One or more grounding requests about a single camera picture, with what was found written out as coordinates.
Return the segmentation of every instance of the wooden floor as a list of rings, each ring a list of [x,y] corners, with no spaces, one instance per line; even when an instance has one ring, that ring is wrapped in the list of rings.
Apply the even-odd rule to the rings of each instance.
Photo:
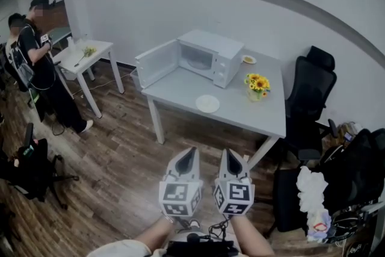
[[[86,79],[90,88],[113,79],[109,64],[98,62],[95,69],[96,80]],[[121,76],[129,72],[120,68]],[[252,155],[256,140],[262,142],[264,137],[190,113],[161,108],[166,137],[162,146],[155,141],[147,101],[135,90],[130,76],[122,80],[124,94],[117,91],[115,82],[91,91],[103,114],[101,119],[94,116],[82,93],[76,94],[81,114],[85,119],[93,119],[94,126],[80,135],[66,129],[60,136],[52,135],[52,121],[37,120],[26,104],[26,94],[18,92],[15,85],[8,85],[8,99],[0,103],[5,116],[1,128],[5,153],[11,154],[21,145],[26,124],[33,122],[35,137],[48,139],[49,156],[61,154],[66,173],[80,176],[79,182],[57,186],[59,195],[69,205],[67,211],[58,206],[51,193],[45,203],[27,200],[0,181],[0,199],[16,213],[14,225],[22,237],[21,243],[15,240],[19,256],[86,256],[106,243],[135,237],[160,216],[158,184],[168,161],[190,146],[200,150],[201,176],[205,182],[196,218],[204,228],[221,221],[211,197],[211,184],[218,172],[222,149],[230,147],[241,155]],[[72,92],[80,89],[76,82],[70,82],[69,87]],[[60,127],[55,126],[54,130],[60,131]],[[269,157],[253,169],[256,196],[271,197],[274,170]],[[273,209],[269,205],[255,204],[248,216],[261,232],[273,223]],[[275,231],[270,241],[280,256],[341,255],[341,249],[335,245],[307,243],[302,230],[283,234]]]

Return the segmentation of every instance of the chair seat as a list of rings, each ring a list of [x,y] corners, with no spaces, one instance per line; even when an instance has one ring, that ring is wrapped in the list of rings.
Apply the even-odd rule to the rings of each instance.
[[[302,122],[287,117],[285,142],[299,160],[320,159],[321,157],[322,141],[315,122]]]
[[[293,231],[306,226],[306,214],[300,211],[297,178],[300,169],[278,170],[275,173],[273,204],[277,229]]]

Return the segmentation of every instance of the person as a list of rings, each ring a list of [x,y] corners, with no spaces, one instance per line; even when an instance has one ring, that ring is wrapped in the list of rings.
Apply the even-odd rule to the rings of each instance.
[[[230,222],[233,226],[236,239],[238,240],[242,251],[242,253],[239,253],[238,256],[244,256],[243,254],[249,257],[274,256],[274,251],[267,240],[257,231],[246,216],[234,215],[230,218]],[[173,220],[163,215],[158,221],[142,232],[134,240],[122,240],[106,244],[91,252],[87,257],[160,257],[164,255],[171,255],[175,257],[179,255],[191,256],[195,251],[193,246],[197,246],[199,243],[202,243],[200,241],[192,242],[191,244],[193,246],[190,246],[189,249],[186,249],[185,251],[182,250],[180,254],[175,255],[175,251],[173,251],[173,253],[167,252],[167,250],[162,249],[162,247],[166,239],[173,231]],[[197,234],[200,237],[204,236],[201,232],[199,223],[195,220],[191,220],[190,230],[188,233],[187,239],[190,234]],[[180,239],[180,236],[181,234],[176,234],[170,241],[177,241]],[[220,255],[218,249],[215,253],[216,254],[213,253],[212,256]],[[207,251],[197,254],[197,257],[201,256],[210,256],[210,254]]]
[[[49,55],[51,42],[41,43],[41,32],[36,27],[36,23],[45,23],[49,18],[49,8],[49,0],[32,0],[19,34],[20,51],[34,71],[31,85],[45,94],[58,120],[77,133],[85,132],[93,126],[93,121],[85,121],[81,117],[54,68]]]
[[[11,49],[15,47],[17,40],[19,38],[19,33],[23,28],[25,16],[22,16],[19,13],[14,13],[8,18],[8,27],[10,28],[10,37],[8,38],[7,44],[5,45],[5,65],[4,68],[7,72],[16,80],[19,85],[19,90],[22,92],[26,92],[28,89],[21,81],[19,74],[17,74],[16,70],[12,66],[12,58],[11,58]]]

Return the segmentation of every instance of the flower vase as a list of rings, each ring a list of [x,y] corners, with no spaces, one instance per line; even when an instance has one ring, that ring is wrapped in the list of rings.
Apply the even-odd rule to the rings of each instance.
[[[254,90],[248,88],[247,89],[247,97],[252,102],[257,102],[257,101],[260,101],[262,99],[262,92],[257,92],[257,91],[254,91]]]

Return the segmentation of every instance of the table leg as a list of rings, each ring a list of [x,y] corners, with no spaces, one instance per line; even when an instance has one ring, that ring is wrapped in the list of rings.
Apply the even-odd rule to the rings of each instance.
[[[96,117],[101,118],[102,117],[102,113],[98,109],[98,107],[97,107],[97,105],[95,103],[95,100],[92,97],[92,94],[90,92],[90,89],[88,89],[88,86],[87,86],[87,84],[86,84],[86,82],[84,80],[83,74],[82,73],[78,73],[78,74],[76,74],[76,76],[78,77],[78,81],[79,81],[80,87],[82,87],[83,93],[85,94],[85,97],[87,98],[88,103],[90,103],[91,108],[94,111]]]
[[[91,70],[90,67],[87,69],[87,73],[88,73],[88,75],[90,76],[90,79],[91,79],[92,81],[94,81],[94,80],[95,80],[95,76],[94,76],[94,73],[92,73],[92,70]]]
[[[264,156],[265,154],[274,146],[279,138],[269,136],[265,142],[259,147],[257,152],[253,155],[251,159],[248,161],[248,167],[252,169]]]
[[[147,98],[149,102],[149,108],[152,118],[152,123],[154,124],[154,130],[156,133],[156,138],[158,139],[159,144],[164,144],[164,133],[162,128],[161,117],[159,116],[158,108],[156,107],[153,99]]]
[[[66,80],[63,78],[63,74],[61,73],[61,70],[57,66],[55,66],[55,69],[57,74],[59,75],[61,82],[63,83],[64,88],[67,89],[68,93],[71,95],[71,98],[73,99],[73,95],[67,86]]]
[[[123,88],[122,79],[120,78],[118,65],[116,64],[115,55],[112,50],[108,52],[109,61],[111,62],[112,71],[114,72],[116,84],[118,85],[118,89],[120,93],[124,93],[125,89]]]

